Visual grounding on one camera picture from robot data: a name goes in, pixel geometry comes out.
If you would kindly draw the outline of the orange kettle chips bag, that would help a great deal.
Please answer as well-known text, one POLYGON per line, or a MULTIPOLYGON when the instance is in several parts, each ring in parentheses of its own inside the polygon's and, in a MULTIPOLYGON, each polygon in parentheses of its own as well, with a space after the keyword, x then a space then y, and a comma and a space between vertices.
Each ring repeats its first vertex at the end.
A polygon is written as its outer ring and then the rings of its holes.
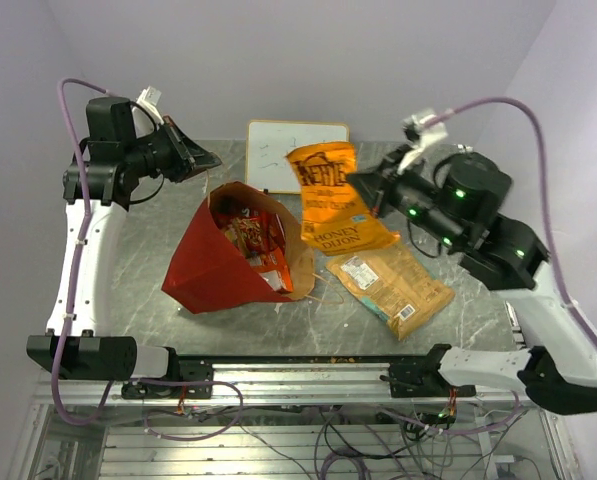
POLYGON ((327 256, 387 248, 400 240, 374 218, 347 177, 357 169, 354 146, 327 142, 287 154, 301 188, 301 239, 327 256))

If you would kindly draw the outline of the tan snack bag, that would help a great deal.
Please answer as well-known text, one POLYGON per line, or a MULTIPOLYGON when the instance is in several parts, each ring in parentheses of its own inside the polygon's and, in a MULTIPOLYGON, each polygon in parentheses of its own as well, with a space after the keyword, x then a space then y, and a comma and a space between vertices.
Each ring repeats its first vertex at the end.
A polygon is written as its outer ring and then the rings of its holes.
POLYGON ((327 270, 400 341, 441 312, 455 297, 403 244, 340 255, 327 270))

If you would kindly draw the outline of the red paper bag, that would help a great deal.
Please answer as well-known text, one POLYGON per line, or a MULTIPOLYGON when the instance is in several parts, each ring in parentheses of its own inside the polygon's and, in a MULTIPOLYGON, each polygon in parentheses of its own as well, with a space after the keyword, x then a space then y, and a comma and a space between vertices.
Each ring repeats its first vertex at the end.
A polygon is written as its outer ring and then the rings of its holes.
POLYGON ((316 273, 314 250, 301 239, 300 223, 292 213, 271 196, 235 181, 213 189, 201 202, 170 260, 162 291, 199 314, 248 303, 315 301, 312 291, 322 279, 316 273), (213 215, 228 198, 279 216, 292 292, 274 291, 219 230, 213 215))

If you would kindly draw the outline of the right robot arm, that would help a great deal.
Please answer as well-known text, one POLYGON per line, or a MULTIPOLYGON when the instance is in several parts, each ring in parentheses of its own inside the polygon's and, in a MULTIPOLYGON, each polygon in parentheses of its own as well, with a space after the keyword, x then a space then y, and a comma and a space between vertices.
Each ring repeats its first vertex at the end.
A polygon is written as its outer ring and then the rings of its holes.
POLYGON ((398 211, 460 255, 460 267, 513 308, 526 342, 503 352, 437 344, 418 373, 420 387, 433 396, 451 386, 492 387, 524 393, 559 415, 597 413, 591 325, 576 321, 558 292, 555 261, 538 235, 500 213, 511 177, 485 156, 461 151, 441 161, 447 174, 438 184, 423 177, 421 160, 397 170, 410 150, 401 145, 377 166, 349 174, 349 185, 375 217, 398 211))

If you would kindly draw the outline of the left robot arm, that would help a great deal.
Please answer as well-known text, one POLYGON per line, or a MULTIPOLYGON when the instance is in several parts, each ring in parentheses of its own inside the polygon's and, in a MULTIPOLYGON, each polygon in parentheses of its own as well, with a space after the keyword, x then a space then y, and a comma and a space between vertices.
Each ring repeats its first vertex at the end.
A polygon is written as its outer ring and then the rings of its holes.
POLYGON ((175 350, 139 344, 108 332, 111 273, 134 191, 142 179, 180 183, 220 166, 220 158, 191 140, 157 109, 161 93, 148 87, 136 100, 104 96, 86 107, 88 136, 63 175, 67 239, 60 286, 41 335, 27 354, 62 380, 118 382, 146 378, 160 397, 181 387, 175 350))

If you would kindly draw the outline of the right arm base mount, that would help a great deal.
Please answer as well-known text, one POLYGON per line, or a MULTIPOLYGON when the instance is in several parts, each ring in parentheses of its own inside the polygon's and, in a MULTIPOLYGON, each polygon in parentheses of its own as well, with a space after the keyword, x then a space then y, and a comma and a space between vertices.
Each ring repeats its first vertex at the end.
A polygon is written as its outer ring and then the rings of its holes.
POLYGON ((458 397, 472 397, 476 394, 473 385, 454 387, 438 372, 428 371, 414 363, 390 364, 386 374, 379 379, 389 386, 392 398, 448 398, 451 393, 458 397))

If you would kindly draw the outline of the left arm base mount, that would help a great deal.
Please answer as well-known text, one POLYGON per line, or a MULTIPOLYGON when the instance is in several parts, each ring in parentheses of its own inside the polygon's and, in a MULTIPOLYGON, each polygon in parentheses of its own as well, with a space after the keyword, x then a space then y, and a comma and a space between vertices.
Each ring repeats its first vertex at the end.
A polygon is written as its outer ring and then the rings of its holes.
POLYGON ((182 360, 180 362, 180 375, 183 382, 191 382, 185 388, 185 398, 193 400, 210 399, 214 377, 213 366, 205 360, 182 360))

